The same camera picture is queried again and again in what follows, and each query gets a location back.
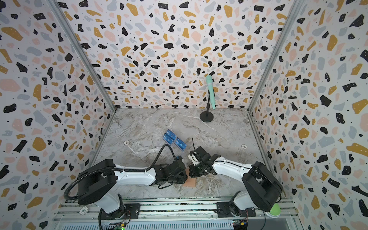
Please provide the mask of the pink leather card holder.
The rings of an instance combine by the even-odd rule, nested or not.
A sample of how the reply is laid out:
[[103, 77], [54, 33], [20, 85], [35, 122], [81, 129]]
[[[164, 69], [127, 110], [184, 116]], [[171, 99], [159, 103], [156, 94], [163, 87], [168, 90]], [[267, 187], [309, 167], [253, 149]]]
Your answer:
[[186, 175], [187, 175], [187, 179], [185, 181], [185, 183], [183, 184], [184, 187], [189, 187], [189, 188], [194, 188], [196, 185], [196, 180], [195, 178], [191, 178], [189, 175], [189, 168], [186, 168]]

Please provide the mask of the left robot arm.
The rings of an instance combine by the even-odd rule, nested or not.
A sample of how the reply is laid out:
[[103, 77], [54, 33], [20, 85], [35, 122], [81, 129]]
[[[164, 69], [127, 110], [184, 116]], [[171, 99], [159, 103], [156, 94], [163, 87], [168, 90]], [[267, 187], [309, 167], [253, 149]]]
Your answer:
[[186, 180], [186, 166], [180, 156], [171, 164], [154, 164], [146, 169], [123, 167], [107, 159], [79, 174], [78, 204], [97, 205], [100, 219], [121, 219], [128, 214], [137, 219], [139, 205], [125, 205], [122, 195], [112, 192], [114, 187], [141, 185], [164, 189], [173, 184], [184, 184]]

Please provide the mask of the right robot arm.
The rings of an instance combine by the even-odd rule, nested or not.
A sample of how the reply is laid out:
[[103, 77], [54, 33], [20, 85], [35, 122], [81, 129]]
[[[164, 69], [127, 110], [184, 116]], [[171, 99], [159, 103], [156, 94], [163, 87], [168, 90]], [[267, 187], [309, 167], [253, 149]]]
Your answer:
[[261, 162], [243, 164], [230, 161], [218, 154], [210, 155], [202, 147], [191, 151], [189, 166], [191, 178], [208, 174], [225, 175], [245, 186], [228, 202], [219, 202], [216, 213], [219, 217], [246, 217], [247, 211], [258, 208], [270, 218], [278, 218], [281, 208], [278, 204], [283, 192], [281, 183]]

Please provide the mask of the blue card back right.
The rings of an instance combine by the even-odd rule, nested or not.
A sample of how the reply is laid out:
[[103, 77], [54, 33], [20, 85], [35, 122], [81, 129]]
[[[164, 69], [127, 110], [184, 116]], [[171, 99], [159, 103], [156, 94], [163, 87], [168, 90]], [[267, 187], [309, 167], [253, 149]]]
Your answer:
[[181, 150], [184, 151], [187, 147], [187, 145], [180, 139], [180, 138], [176, 138], [175, 139], [175, 145]]

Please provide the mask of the blue card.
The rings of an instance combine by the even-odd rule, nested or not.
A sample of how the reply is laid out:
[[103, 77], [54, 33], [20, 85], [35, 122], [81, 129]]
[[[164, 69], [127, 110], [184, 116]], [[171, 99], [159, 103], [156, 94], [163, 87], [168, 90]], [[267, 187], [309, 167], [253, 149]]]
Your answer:
[[166, 134], [173, 140], [175, 140], [177, 138], [177, 136], [170, 130], [167, 129]]
[[170, 136], [168, 136], [167, 134], [164, 134], [163, 136], [163, 140], [169, 144], [169, 145], [172, 145], [174, 143], [174, 139], [172, 139]]
[[187, 147], [187, 145], [180, 139], [180, 138], [176, 138], [175, 139], [175, 145], [181, 150], [184, 151]]

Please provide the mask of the blue card back left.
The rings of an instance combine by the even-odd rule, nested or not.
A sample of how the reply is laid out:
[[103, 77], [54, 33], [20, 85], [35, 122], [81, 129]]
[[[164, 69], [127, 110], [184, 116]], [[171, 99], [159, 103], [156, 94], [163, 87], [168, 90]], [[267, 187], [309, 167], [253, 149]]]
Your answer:
[[170, 130], [167, 129], [166, 134], [173, 140], [175, 140], [177, 138], [177, 136]]

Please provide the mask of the black microphone stand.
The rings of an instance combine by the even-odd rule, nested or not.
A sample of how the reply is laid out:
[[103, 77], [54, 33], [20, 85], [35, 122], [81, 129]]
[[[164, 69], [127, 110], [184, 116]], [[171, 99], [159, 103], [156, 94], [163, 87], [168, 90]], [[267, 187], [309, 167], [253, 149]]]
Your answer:
[[213, 119], [214, 119], [214, 116], [213, 114], [209, 111], [211, 107], [211, 103], [210, 103], [210, 95], [208, 97], [208, 102], [207, 102], [207, 107], [206, 107], [206, 111], [203, 111], [201, 114], [200, 114], [200, 120], [205, 122], [205, 123], [209, 123], [209, 122], [212, 122]]

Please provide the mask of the green push button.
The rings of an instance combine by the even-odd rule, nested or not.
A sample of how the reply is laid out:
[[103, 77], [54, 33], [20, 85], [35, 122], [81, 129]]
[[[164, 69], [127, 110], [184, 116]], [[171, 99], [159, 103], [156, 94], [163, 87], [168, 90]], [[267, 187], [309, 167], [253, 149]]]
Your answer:
[[281, 208], [279, 206], [279, 203], [274, 204], [271, 210], [269, 212], [266, 212], [265, 214], [270, 218], [278, 218], [281, 215]]

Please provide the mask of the mint green microphone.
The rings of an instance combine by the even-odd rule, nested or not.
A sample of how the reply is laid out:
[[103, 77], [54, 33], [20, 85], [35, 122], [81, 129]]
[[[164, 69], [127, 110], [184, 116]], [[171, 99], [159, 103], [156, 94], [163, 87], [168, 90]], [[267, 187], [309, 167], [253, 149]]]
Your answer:
[[215, 94], [214, 94], [214, 88], [213, 88], [213, 79], [211, 75], [206, 76], [206, 83], [209, 91], [209, 102], [212, 107], [212, 109], [216, 109], [216, 100], [215, 100]]

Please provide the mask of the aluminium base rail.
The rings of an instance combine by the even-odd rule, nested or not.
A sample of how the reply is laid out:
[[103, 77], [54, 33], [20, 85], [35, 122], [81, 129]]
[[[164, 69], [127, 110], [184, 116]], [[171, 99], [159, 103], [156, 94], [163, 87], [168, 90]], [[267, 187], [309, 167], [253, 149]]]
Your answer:
[[302, 230], [290, 199], [278, 202], [280, 215], [259, 208], [242, 215], [229, 212], [229, 197], [150, 198], [123, 200], [124, 212], [113, 219], [97, 205], [63, 203], [52, 220], [52, 230]]

